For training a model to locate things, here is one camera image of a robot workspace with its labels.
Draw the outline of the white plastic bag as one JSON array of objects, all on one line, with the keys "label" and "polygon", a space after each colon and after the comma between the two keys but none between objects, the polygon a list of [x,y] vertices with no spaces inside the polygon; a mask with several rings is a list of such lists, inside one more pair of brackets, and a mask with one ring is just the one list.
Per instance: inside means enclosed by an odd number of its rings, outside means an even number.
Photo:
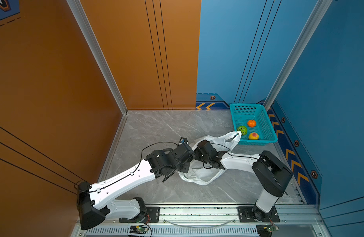
[{"label": "white plastic bag", "polygon": [[[198,143],[207,140],[210,142],[218,152],[225,151],[231,152],[241,140],[240,131],[232,131],[220,137],[204,136],[194,141],[190,147],[195,150]],[[180,178],[185,182],[192,182],[197,185],[205,186],[219,178],[225,170],[219,168],[204,168],[203,163],[197,160],[193,160],[190,163],[188,173],[178,172]]]}]

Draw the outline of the green apple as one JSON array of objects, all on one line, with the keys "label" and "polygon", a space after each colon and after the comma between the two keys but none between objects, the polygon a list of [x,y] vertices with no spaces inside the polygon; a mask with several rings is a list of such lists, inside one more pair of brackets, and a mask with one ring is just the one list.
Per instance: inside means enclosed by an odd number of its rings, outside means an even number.
[{"label": "green apple", "polygon": [[247,133],[248,133],[247,127],[246,126],[243,126],[243,125],[237,127],[237,131],[240,131],[241,134],[242,134],[242,136],[247,135]]}]

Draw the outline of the red yellow peach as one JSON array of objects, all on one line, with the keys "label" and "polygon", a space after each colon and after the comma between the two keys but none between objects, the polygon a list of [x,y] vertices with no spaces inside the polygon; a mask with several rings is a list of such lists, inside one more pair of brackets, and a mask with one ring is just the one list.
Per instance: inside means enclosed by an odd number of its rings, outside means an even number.
[{"label": "red yellow peach", "polygon": [[248,137],[249,140],[258,140],[259,139],[259,134],[256,133],[256,132],[252,132],[249,134],[249,137]]}]

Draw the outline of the orange tangerine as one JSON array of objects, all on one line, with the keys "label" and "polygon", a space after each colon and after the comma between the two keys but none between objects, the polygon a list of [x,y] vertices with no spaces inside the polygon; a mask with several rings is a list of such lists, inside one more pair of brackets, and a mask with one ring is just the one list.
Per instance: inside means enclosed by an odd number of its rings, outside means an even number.
[{"label": "orange tangerine", "polygon": [[248,127],[256,127],[256,121],[251,119],[247,122]]}]

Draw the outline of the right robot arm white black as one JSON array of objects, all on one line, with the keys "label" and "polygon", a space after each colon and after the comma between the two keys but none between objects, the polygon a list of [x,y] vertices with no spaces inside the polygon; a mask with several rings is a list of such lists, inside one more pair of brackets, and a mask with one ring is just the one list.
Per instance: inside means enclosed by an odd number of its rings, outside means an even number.
[{"label": "right robot arm white black", "polygon": [[238,209],[240,221],[280,222],[275,204],[284,195],[293,176],[291,169],[269,151],[256,155],[238,155],[228,150],[219,151],[216,148],[219,146],[207,140],[199,142],[194,149],[195,159],[220,171],[235,169],[254,173],[263,186],[252,208]]}]

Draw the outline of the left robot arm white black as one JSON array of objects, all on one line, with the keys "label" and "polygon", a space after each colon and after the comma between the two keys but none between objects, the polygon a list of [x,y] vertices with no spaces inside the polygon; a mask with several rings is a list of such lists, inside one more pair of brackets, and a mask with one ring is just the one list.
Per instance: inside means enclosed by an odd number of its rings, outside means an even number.
[{"label": "left robot arm white black", "polygon": [[167,180],[175,172],[188,171],[194,157],[192,148],[183,143],[174,149],[154,150],[134,167],[110,179],[75,185],[81,230],[92,229],[107,218],[144,220],[148,211],[141,197],[131,200],[118,200],[118,197],[159,177]]}]

